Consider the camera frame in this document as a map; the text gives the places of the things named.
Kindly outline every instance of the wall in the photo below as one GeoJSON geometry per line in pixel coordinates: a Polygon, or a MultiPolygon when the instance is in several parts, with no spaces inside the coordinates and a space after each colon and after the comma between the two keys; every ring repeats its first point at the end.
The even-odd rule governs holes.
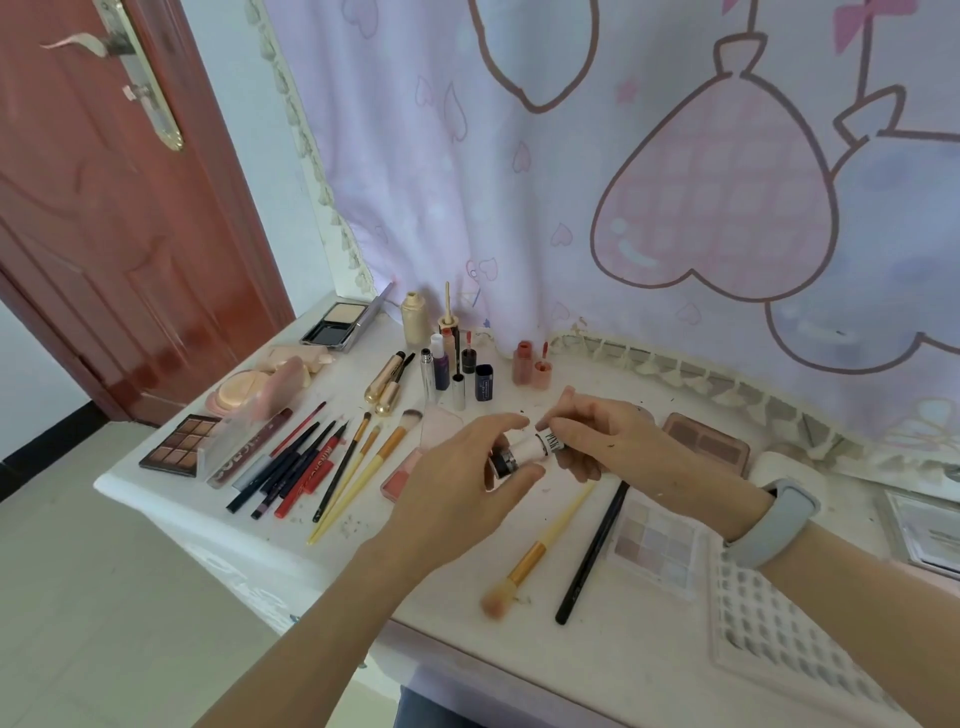
{"type": "Polygon", "coordinates": [[[270,64],[240,0],[181,0],[276,265],[300,315],[334,290],[270,64]]]}
{"type": "Polygon", "coordinates": [[[0,460],[90,401],[80,385],[0,302],[0,460]]]}

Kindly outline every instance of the door handle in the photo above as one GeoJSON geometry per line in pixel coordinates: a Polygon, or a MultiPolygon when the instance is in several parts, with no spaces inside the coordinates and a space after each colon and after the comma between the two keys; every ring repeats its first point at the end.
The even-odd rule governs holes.
{"type": "Polygon", "coordinates": [[[64,38],[51,47],[79,44],[100,58],[106,56],[118,58],[131,81],[121,89],[124,96],[130,101],[140,103],[154,127],[154,132],[169,149],[174,152],[180,151],[183,149],[183,134],[180,133],[177,118],[163,95],[163,89],[160,87],[154,69],[150,66],[150,59],[143,50],[136,29],[127,15],[123,0],[92,0],[92,2],[107,29],[107,39],[101,40],[89,33],[80,33],[64,38]],[[114,49],[129,50],[111,52],[111,43],[114,49]],[[106,54],[101,55],[101,50],[106,50],[106,54]]]}
{"type": "Polygon", "coordinates": [[[130,41],[127,40],[126,36],[121,36],[120,34],[110,34],[107,37],[99,38],[92,33],[75,33],[63,40],[58,40],[56,43],[41,45],[40,48],[45,51],[50,51],[54,48],[64,48],[68,45],[79,45],[94,56],[99,56],[102,59],[107,56],[129,56],[133,53],[133,47],[130,45],[130,41]]]}

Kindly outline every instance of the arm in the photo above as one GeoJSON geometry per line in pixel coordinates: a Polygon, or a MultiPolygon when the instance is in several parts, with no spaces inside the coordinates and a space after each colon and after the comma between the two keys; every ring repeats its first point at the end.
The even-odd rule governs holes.
{"type": "Polygon", "coordinates": [[[430,450],[383,529],[357,550],[303,618],[196,723],[196,728],[326,725],[353,672],[400,602],[432,570],[490,536],[541,477],[524,466],[488,493],[487,455],[519,415],[474,420],[430,450]]]}
{"type": "MultiPolygon", "coordinates": [[[[639,416],[627,402],[567,388],[540,421],[568,445],[562,467],[583,481],[619,475],[664,507],[735,541],[773,497],[639,416]]],[[[960,599],[808,523],[760,572],[839,643],[924,728],[960,716],[960,599]]]]}

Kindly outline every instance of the floor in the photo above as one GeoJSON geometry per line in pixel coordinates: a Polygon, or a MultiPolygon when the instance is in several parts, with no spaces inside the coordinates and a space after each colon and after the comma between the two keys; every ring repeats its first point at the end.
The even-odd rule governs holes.
{"type": "MultiPolygon", "coordinates": [[[[0,728],[191,726],[274,642],[151,523],[93,490],[150,432],[107,425],[0,503],[0,728]]],[[[328,725],[388,728],[395,712],[353,682],[328,725]]]]}

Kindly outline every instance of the lip gloss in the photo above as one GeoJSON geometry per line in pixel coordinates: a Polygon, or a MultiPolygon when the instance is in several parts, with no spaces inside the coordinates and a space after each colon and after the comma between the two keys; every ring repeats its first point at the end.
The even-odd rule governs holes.
{"type": "Polygon", "coordinates": [[[445,392],[450,386],[450,357],[444,350],[444,337],[441,334],[430,335],[430,351],[433,353],[433,376],[437,391],[445,392]]]}

